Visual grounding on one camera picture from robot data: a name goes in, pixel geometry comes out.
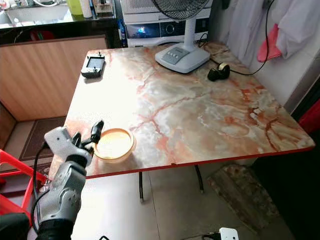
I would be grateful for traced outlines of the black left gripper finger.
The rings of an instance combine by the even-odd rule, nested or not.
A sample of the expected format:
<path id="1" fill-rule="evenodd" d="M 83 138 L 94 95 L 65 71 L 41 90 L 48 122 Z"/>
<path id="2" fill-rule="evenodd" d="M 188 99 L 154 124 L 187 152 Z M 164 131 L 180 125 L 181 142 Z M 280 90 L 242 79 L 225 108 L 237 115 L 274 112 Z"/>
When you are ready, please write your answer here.
<path id="1" fill-rule="evenodd" d="M 94 126 L 92 126 L 89 138 L 90 143 L 97 144 L 99 142 L 99 140 L 101 139 L 104 125 L 105 122 L 101 119 L 100 121 L 96 122 Z"/>

